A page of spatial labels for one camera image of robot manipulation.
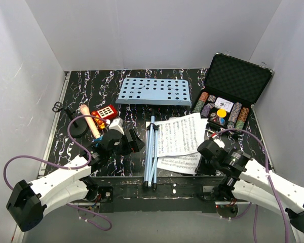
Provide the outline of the sheet music page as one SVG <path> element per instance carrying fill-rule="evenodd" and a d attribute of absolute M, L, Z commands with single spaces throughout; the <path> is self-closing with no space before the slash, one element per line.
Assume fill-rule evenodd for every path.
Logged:
<path fill-rule="evenodd" d="M 181 156 L 197 152 L 204 142 L 206 118 L 199 113 L 156 121 L 158 131 L 158 156 Z"/>
<path fill-rule="evenodd" d="M 158 158 L 157 168 L 175 173 L 195 175 L 201 155 L 196 152 L 188 155 Z"/>

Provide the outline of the black microphone stand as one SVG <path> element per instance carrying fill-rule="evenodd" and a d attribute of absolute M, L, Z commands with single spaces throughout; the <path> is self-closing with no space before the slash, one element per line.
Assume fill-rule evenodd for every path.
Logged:
<path fill-rule="evenodd" d="M 70 109 L 66 106 L 64 106 L 61 102 L 57 101 L 53 108 L 52 111 L 55 113 L 58 113 L 60 111 L 64 111 L 65 114 L 67 115 L 67 117 L 70 120 L 74 119 L 74 112 L 71 112 Z M 74 121 L 71 126 L 70 126 L 70 134 L 73 138 L 80 138 L 82 137 L 84 134 L 86 134 L 86 132 L 88 131 L 89 127 L 87 122 L 84 119 L 78 119 L 77 121 Z"/>

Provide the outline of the pink toy microphone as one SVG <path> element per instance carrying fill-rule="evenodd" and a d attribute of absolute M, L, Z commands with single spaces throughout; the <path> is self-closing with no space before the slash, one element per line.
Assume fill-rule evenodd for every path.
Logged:
<path fill-rule="evenodd" d="M 85 104 L 83 104 L 83 105 L 80 106 L 80 113 L 82 115 L 91 115 L 89 107 L 87 105 L 85 105 Z M 100 133 L 99 133 L 99 131 L 98 131 L 98 129 L 97 129 L 95 123 L 94 123 L 93 118 L 91 116 L 86 116 L 85 120 L 86 120 L 86 122 L 87 122 L 87 124 L 89 126 L 89 129 L 92 132 L 93 137 L 95 139 L 98 139 L 100 137 Z"/>

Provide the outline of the blue music stand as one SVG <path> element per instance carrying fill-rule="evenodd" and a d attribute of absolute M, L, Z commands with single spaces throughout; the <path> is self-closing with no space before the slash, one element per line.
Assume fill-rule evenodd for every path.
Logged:
<path fill-rule="evenodd" d="M 189 83 L 183 79 L 126 78 L 116 100 L 117 104 L 148 105 L 150 125 L 146 132 L 143 186 L 157 188 L 158 134 L 156 109 L 160 106 L 192 106 Z"/>

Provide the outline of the black poker chip case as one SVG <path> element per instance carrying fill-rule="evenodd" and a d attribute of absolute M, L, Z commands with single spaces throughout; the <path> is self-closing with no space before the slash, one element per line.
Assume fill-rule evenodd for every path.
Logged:
<path fill-rule="evenodd" d="M 206 72 L 204 88 L 200 91 L 191 111 L 198 102 L 200 95 L 203 92 L 207 92 L 209 97 L 205 105 L 207 103 L 215 103 L 216 98 L 221 97 L 234 104 L 241 103 L 242 108 L 249 108 L 249 117 L 253 105 L 255 105 L 273 75 L 274 71 L 264 66 L 227 54 L 216 53 Z M 230 113 L 227 112 L 225 118 L 220 118 L 216 114 L 217 110 L 218 108 L 214 106 L 206 117 L 209 126 L 216 130 L 228 129 L 227 122 Z M 232 129 L 244 129 L 246 121 L 242 122 L 237 119 L 235 127 Z"/>

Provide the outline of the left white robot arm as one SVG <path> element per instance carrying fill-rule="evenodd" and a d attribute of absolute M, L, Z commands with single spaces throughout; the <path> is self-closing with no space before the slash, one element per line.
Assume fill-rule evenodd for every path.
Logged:
<path fill-rule="evenodd" d="M 6 208 L 19 229 L 27 232 L 59 207 L 77 200 L 93 202 L 101 190 L 90 177 L 91 174 L 106 166 L 113 155 L 136 153 L 144 146 L 145 143 L 133 129 L 130 129 L 128 135 L 111 129 L 63 168 L 31 182 L 18 182 Z"/>

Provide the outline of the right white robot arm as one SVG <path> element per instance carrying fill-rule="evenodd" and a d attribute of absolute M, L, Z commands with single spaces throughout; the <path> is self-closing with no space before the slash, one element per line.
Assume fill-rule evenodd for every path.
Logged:
<path fill-rule="evenodd" d="M 232 148 L 225 150 L 214 140 L 204 141 L 197 149 L 201 160 L 197 171 L 211 175 L 224 174 L 213 189 L 214 197 L 225 201 L 245 200 L 288 217 L 289 223 L 304 233 L 304 187 L 298 186 L 272 170 L 266 171 L 247 153 Z"/>

